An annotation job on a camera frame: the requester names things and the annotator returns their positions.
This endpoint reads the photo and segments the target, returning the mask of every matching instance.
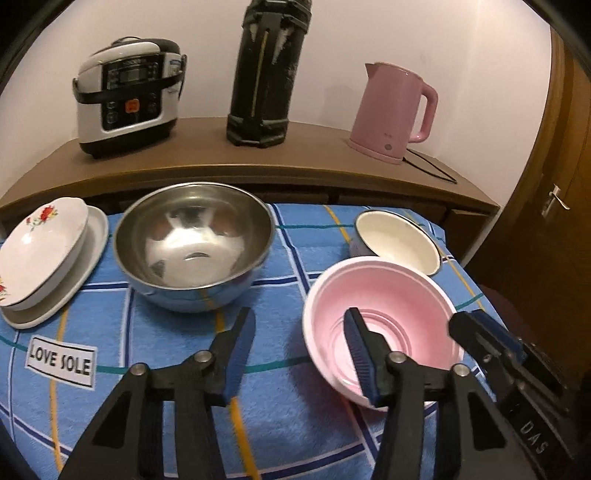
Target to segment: wooden shelf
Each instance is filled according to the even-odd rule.
[[[153,189],[182,181],[324,187],[347,194],[412,197],[447,208],[492,214],[496,205],[476,186],[432,159],[458,185],[408,165],[390,165],[348,147],[349,133],[292,122],[287,140],[267,149],[235,147],[225,138],[225,118],[181,119],[171,137],[152,147],[105,160],[70,141],[25,174],[0,199],[0,219],[15,219],[61,196],[90,198]],[[409,159],[434,170],[413,154]]]

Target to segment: wooden door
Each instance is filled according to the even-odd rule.
[[[507,218],[467,270],[512,302],[542,350],[580,378],[591,367],[591,82],[556,35],[553,50],[532,157]],[[544,218],[554,185],[570,210],[555,200]]]

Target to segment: wall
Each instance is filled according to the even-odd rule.
[[[38,38],[0,97],[0,194],[76,137],[70,80],[125,35],[175,40],[189,56],[182,117],[225,116],[248,0],[76,0]],[[520,0],[317,0],[290,119],[350,129],[366,61],[416,71],[440,104],[423,151],[504,205],[539,127],[548,26]]]

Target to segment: pink plastic basin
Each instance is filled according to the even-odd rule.
[[[304,340],[312,361],[332,387],[369,407],[343,333],[343,315],[357,307],[368,328],[393,351],[421,365],[449,369],[463,350],[447,334],[455,313],[443,290],[424,274],[379,257],[349,258],[326,270],[304,306]]]

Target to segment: kettle spout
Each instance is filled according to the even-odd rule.
[[[367,70],[369,78],[371,78],[374,75],[377,68],[378,68],[378,66],[375,63],[366,63],[365,64],[365,70]]]

